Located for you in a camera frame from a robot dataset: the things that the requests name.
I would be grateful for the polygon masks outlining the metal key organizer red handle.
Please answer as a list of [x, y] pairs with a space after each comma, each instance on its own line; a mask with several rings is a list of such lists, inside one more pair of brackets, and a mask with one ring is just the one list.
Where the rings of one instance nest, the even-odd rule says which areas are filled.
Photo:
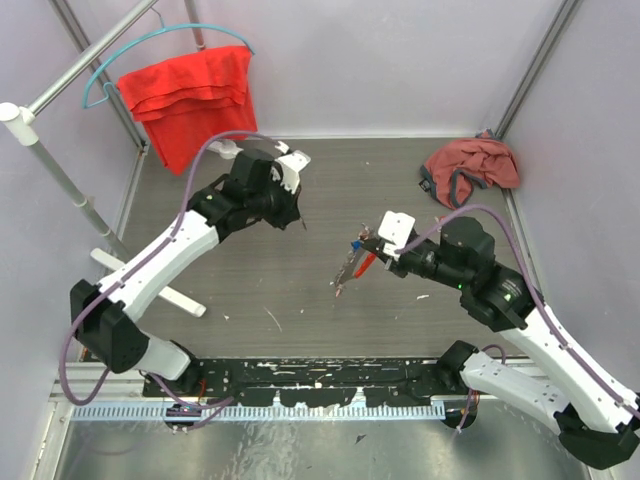
[[356, 238], [349, 243], [349, 250], [338, 272], [334, 276], [331, 285], [335, 289], [335, 297], [338, 298], [345, 290], [346, 283], [358, 278], [357, 272], [365, 263], [369, 251], [364, 248], [366, 241], [374, 237], [371, 227], [363, 224]]

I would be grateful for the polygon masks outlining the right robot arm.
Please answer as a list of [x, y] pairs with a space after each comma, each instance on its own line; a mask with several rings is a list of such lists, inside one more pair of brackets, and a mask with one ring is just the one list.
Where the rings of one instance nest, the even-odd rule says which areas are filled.
[[520, 349], [546, 377], [536, 380], [457, 341], [438, 360], [442, 388], [499, 398], [545, 425], [593, 469], [629, 460], [639, 447], [638, 394], [575, 341], [526, 275], [496, 260], [495, 240], [478, 220], [449, 220], [437, 242], [420, 237], [414, 224], [388, 211], [376, 230], [359, 234], [359, 246], [400, 278], [412, 274], [458, 290], [472, 319]]

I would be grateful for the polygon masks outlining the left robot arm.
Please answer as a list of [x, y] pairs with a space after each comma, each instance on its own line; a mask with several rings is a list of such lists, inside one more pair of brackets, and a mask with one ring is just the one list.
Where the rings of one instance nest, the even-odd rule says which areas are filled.
[[301, 173], [309, 163], [300, 151], [279, 157], [240, 151], [230, 171], [195, 192], [131, 261], [96, 284], [81, 280], [71, 289], [74, 339], [115, 374], [139, 370], [160, 377], [178, 396], [194, 393], [201, 377], [195, 356], [137, 323], [171, 281], [231, 234], [261, 221], [283, 230], [300, 220]]

